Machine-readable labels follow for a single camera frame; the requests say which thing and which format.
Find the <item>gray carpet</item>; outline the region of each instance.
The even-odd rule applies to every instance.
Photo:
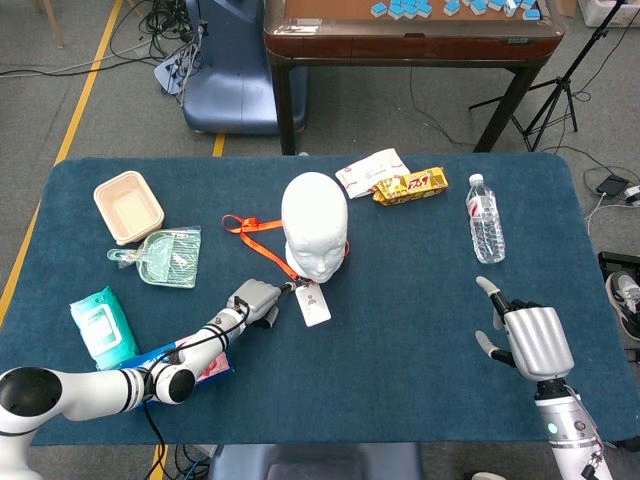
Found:
[[[65,38],[64,49],[56,48],[46,16],[37,15],[32,2],[0,2],[0,45],[3,47],[0,70],[30,66],[53,69],[93,59],[112,2],[53,3]],[[123,23],[114,41],[116,50],[144,40],[140,40],[136,25],[134,16]],[[562,73],[592,31],[584,26],[579,12],[575,19],[567,19],[565,39],[539,79]],[[597,69],[620,35],[621,30],[614,29],[598,43],[576,72],[574,90]],[[640,29],[631,29],[590,85],[591,102],[577,103],[580,130],[573,133],[567,125],[563,143],[586,150],[607,164],[624,166],[640,174],[637,157],[639,41]],[[130,53],[143,54],[141,50]],[[467,106],[501,94],[509,79],[509,73],[496,70],[475,70],[472,74],[454,69],[416,70],[414,90],[420,106],[435,116],[452,136],[475,142],[491,114],[491,107],[470,114]],[[390,146],[401,152],[469,150],[470,147],[451,145],[433,128],[430,120],[413,110],[408,81],[409,70],[400,68],[313,70],[311,116],[305,132],[299,136],[300,149],[316,154],[366,154]],[[4,285],[8,277],[83,85],[83,77],[0,79],[0,111],[3,113],[0,116],[0,285]],[[441,88],[449,85],[454,87],[449,96],[442,96]],[[543,91],[528,95],[519,108],[519,117],[525,121],[531,118],[543,99]],[[561,101],[558,112],[564,108],[565,103]],[[543,146],[557,145],[560,133],[560,126],[551,129],[545,135]],[[98,76],[70,156],[210,155],[212,147],[213,136],[191,132],[175,100],[160,93],[151,68],[138,64]],[[496,150],[524,150],[512,125]],[[224,154],[251,156],[278,152],[275,137],[231,136],[227,138]],[[579,153],[569,150],[559,153],[571,167],[583,209],[589,210],[598,198],[584,187],[582,173],[595,165]],[[594,185],[605,176],[598,171],[591,175]],[[639,215],[638,211],[622,208],[598,212],[591,224],[594,252],[640,254]],[[633,345],[624,337],[623,342]],[[639,370],[634,367],[640,381]],[[607,453],[615,478],[638,478],[640,454]],[[153,448],[149,446],[48,447],[34,448],[31,459],[45,478],[100,480],[142,478],[151,465],[152,455]],[[559,478],[549,449],[537,443],[436,443],[424,446],[423,459],[427,479],[459,479],[465,471],[484,469],[506,475],[510,480]]]

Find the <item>mannequin head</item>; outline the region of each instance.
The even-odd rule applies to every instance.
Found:
[[[342,264],[347,202],[331,178],[316,172],[294,178],[282,196],[287,263],[300,276],[324,283]]]

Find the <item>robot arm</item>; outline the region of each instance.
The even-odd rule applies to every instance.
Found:
[[[494,326],[504,327],[512,351],[499,349],[480,330],[476,339],[490,358],[537,383],[535,403],[563,480],[612,480],[596,424],[580,395],[565,383],[574,361],[555,309],[507,302],[489,280],[476,281],[493,303]]]
[[[264,317],[273,323],[276,302],[291,289],[248,280],[186,344],[141,368],[72,374],[21,367],[0,375],[0,480],[41,478],[29,469],[27,450],[38,429],[57,415],[80,421],[127,412],[151,399],[182,403],[246,325]]]

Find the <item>tripod stand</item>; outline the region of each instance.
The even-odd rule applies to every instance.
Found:
[[[609,22],[611,21],[613,16],[618,12],[618,10],[620,10],[620,7],[622,7],[623,3],[626,3],[626,0],[616,0],[616,4],[611,9],[607,17],[602,21],[602,24],[600,24],[600,26],[595,29],[595,31],[593,32],[593,35],[591,35],[591,38],[589,39],[587,44],[580,51],[576,59],[573,61],[571,66],[567,69],[567,71],[562,77],[556,77],[553,80],[539,83],[529,88],[529,91],[531,91],[531,90],[537,90],[538,88],[548,87],[549,85],[555,84],[555,88],[553,89],[553,91],[551,92],[547,100],[544,102],[540,110],[538,110],[538,113],[536,113],[536,115],[533,117],[533,120],[531,120],[531,123],[529,124],[529,126],[527,128],[524,128],[520,124],[520,122],[518,122],[518,119],[516,119],[515,115],[511,116],[511,120],[513,121],[514,125],[522,135],[522,138],[524,139],[524,143],[527,146],[527,150],[529,150],[530,152],[533,152],[538,147],[538,144],[540,143],[540,139],[542,138],[542,135],[544,134],[544,131],[547,129],[547,127],[555,125],[556,123],[559,123],[559,122],[564,122],[567,118],[571,118],[573,122],[573,131],[574,132],[578,131],[578,121],[576,119],[575,109],[573,108],[573,94],[571,93],[571,75],[573,75],[573,72],[575,72],[575,70],[578,68],[578,66],[584,59],[584,57],[587,56],[587,54],[589,53],[591,48],[595,45],[595,43],[598,40],[600,40],[602,37],[607,36],[607,33],[608,33],[607,27],[609,25]],[[551,115],[553,115],[553,112],[556,108],[558,100],[560,99],[563,93],[566,93],[567,95],[567,101],[569,103],[568,105],[569,113],[566,113],[565,111],[565,114],[562,115],[560,118],[557,118],[551,121],[550,120]],[[492,98],[491,100],[486,100],[481,103],[476,103],[475,105],[471,105],[469,107],[469,110],[473,110],[474,108],[478,108],[484,105],[489,105],[491,103],[498,102],[501,99],[502,97],[496,97],[496,98]],[[544,115],[544,120],[542,121],[542,124],[537,127],[536,124],[542,118],[543,115]],[[533,144],[529,140],[529,137],[532,135],[536,136],[535,140],[533,141]]]

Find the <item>blue tablecloth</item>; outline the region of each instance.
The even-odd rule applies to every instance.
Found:
[[[249,329],[232,346],[235,374],[199,387],[177,407],[155,405],[169,443],[518,441],[545,438],[535,385],[487,358],[474,331],[491,331],[485,275],[508,298],[557,308],[582,393],[603,436],[640,433],[640,399],[573,190],[558,157],[544,154],[407,155],[410,170],[443,165],[444,194],[402,206],[349,201],[351,253],[323,287],[333,319],[307,328],[295,298],[272,330]],[[226,213],[279,218],[287,183],[305,171],[333,175],[353,157],[82,159],[54,168],[15,297],[0,331],[0,371],[22,365],[91,371],[69,303],[110,285],[141,351],[207,322],[247,278],[287,277],[220,224]],[[118,270],[93,189],[138,170],[167,227],[200,225],[196,288],[153,287]],[[481,265],[465,208],[470,174],[495,190],[507,257]],[[284,253],[281,231],[260,240]],[[507,346],[503,333],[493,333]],[[71,423],[57,418],[41,444],[151,443],[142,411]]]

